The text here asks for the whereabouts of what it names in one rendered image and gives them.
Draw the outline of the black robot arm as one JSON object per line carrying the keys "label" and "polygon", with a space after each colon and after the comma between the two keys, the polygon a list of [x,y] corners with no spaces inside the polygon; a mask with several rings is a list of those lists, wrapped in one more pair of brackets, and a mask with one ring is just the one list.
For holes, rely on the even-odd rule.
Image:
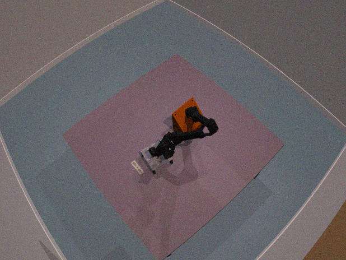
{"label": "black robot arm", "polygon": [[[191,117],[193,122],[201,122],[202,126],[195,131],[189,131],[189,132],[168,132],[167,134],[164,135],[162,141],[158,144],[156,147],[156,150],[160,153],[163,154],[165,160],[171,158],[173,154],[175,153],[174,150],[169,150],[169,146],[175,147],[179,143],[185,140],[192,140],[196,138],[204,138],[205,136],[211,136],[215,134],[218,131],[218,126],[217,123],[214,119],[212,118],[206,118],[203,115],[200,114],[197,106],[194,107],[189,107],[185,109],[185,114],[187,118]],[[204,133],[203,129],[207,127],[209,130],[209,133]],[[172,142],[174,144],[172,144]]]}

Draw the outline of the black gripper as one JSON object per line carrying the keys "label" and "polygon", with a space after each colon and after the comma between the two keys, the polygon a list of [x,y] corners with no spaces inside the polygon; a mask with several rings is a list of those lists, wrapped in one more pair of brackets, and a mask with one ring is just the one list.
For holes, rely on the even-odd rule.
{"label": "black gripper", "polygon": [[[169,148],[170,148],[171,150],[175,150],[175,147],[172,147],[172,148],[171,148],[171,147],[169,146]],[[156,148],[154,148],[154,147],[149,148],[148,152],[151,154],[152,157],[155,157],[155,156],[159,157],[159,156],[162,155],[162,154],[160,154],[160,153],[156,150]]]}

